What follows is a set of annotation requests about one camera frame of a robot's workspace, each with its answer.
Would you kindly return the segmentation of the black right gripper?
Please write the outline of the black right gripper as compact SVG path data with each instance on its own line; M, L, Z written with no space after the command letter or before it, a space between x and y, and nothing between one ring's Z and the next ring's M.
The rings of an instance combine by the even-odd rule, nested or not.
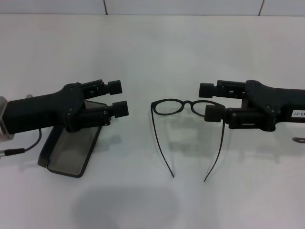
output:
M305 91L266 86L248 80L245 94L255 109L207 105L204 120L223 122L230 129L261 129L272 132L277 123L305 122Z

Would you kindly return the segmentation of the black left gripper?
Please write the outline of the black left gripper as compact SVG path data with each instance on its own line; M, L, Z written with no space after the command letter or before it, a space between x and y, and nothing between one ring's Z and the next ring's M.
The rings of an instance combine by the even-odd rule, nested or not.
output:
M112 117L129 115L127 101L107 105L93 101L84 102L84 99L121 93L120 80L108 83L97 80L83 83L82 88L80 83L71 83L53 94L10 101L8 132L16 134L56 125L75 132L83 128L110 125Z

